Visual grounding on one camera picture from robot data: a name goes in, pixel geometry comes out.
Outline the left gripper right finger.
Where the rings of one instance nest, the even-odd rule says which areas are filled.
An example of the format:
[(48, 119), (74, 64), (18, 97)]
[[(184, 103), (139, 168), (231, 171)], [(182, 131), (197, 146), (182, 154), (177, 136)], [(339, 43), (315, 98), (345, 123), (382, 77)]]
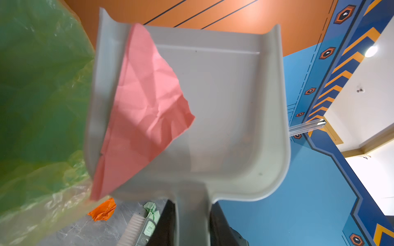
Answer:
[(218, 202), (212, 205), (210, 211), (210, 245), (239, 245)]

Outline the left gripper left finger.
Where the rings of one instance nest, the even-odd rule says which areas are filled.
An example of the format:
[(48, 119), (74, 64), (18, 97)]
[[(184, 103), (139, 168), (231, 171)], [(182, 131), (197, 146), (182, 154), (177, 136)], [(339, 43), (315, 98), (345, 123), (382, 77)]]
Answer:
[(168, 200), (147, 246), (174, 246), (175, 204)]

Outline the grey-blue hand brush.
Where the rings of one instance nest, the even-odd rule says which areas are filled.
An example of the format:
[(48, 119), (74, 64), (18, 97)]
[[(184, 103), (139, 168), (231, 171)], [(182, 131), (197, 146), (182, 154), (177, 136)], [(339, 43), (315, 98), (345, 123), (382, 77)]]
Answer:
[(146, 246), (157, 224), (150, 218), (133, 214), (117, 246)]

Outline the grey-blue plastic dustpan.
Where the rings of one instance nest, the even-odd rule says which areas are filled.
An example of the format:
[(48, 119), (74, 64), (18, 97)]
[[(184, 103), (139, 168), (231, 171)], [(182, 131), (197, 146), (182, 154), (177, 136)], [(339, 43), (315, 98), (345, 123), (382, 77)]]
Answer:
[[(130, 28), (100, 9), (84, 159), (92, 179)], [(143, 25), (175, 72), (195, 119), (144, 169), (108, 194), (175, 204), (175, 246), (210, 245), (220, 200), (270, 196), (290, 164), (281, 27), (266, 34)]]

